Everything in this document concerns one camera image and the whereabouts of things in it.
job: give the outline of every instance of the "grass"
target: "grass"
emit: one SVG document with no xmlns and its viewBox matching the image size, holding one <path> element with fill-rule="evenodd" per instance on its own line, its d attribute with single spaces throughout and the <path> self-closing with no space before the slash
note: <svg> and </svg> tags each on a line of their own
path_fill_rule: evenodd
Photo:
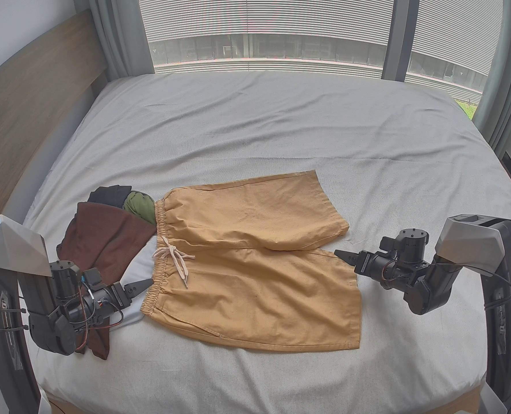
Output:
<svg viewBox="0 0 511 414">
<path fill-rule="evenodd" d="M 466 115 L 471 120 L 474 117 L 475 110 L 478 108 L 477 104 L 466 103 L 465 101 L 455 100 L 458 105 L 466 112 Z"/>
</svg>

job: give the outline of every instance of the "gray curtain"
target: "gray curtain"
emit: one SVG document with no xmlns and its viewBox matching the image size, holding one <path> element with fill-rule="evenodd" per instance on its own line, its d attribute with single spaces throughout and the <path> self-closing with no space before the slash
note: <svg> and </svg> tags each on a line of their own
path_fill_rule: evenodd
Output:
<svg viewBox="0 0 511 414">
<path fill-rule="evenodd" d="M 108 63 L 107 78 L 154 73 L 138 0 L 73 0 L 76 11 L 93 13 Z"/>
<path fill-rule="evenodd" d="M 474 124 L 502 158 L 511 131 L 511 0 L 504 0 L 499 44 Z"/>
</svg>

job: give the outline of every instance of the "brown cloth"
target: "brown cloth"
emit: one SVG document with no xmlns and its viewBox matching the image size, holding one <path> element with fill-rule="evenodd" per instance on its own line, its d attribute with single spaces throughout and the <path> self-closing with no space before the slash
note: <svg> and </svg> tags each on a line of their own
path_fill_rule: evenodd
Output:
<svg viewBox="0 0 511 414">
<path fill-rule="evenodd" d="M 155 216 L 154 285 L 142 313 L 231 347 L 359 348 L 353 267 L 319 248 L 349 224 L 314 171 L 173 189 Z"/>
<path fill-rule="evenodd" d="M 82 272 L 98 268 L 102 282 L 110 285 L 121 279 L 154 233 L 154 225 L 123 209 L 78 203 L 77 213 L 56 253 L 60 260 L 72 261 Z M 94 355 L 106 360 L 110 352 L 110 330 L 91 329 L 87 346 Z"/>
</svg>

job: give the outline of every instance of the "wooden headboard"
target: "wooden headboard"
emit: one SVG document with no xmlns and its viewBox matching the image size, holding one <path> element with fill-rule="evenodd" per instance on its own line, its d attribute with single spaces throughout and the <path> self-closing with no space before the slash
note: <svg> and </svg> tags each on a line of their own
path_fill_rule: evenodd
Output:
<svg viewBox="0 0 511 414">
<path fill-rule="evenodd" d="M 106 67 L 89 10 L 0 66 L 0 213 L 36 150 Z"/>
</svg>

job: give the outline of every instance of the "wrinkled bed sheet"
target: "wrinkled bed sheet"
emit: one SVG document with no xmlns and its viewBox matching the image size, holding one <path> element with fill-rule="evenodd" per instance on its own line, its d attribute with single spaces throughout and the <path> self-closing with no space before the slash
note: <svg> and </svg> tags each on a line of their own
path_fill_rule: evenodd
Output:
<svg viewBox="0 0 511 414">
<path fill-rule="evenodd" d="M 100 185 L 133 185 L 158 199 L 182 185 L 310 169 L 351 225 L 329 250 L 375 251 L 383 235 L 419 227 L 430 233 L 430 261 L 446 217 L 511 218 L 509 177 L 446 93 L 346 76 L 223 72 L 107 85 L 25 224 L 54 260 L 76 203 Z M 225 348 L 143 318 L 112 332 L 106 362 L 90 352 L 52 354 L 29 339 L 31 360 L 49 393 L 107 413 L 422 412 L 480 384 L 478 274 L 463 269 L 449 302 L 423 316 L 396 290 L 368 278 L 358 286 L 356 350 Z"/>
</svg>

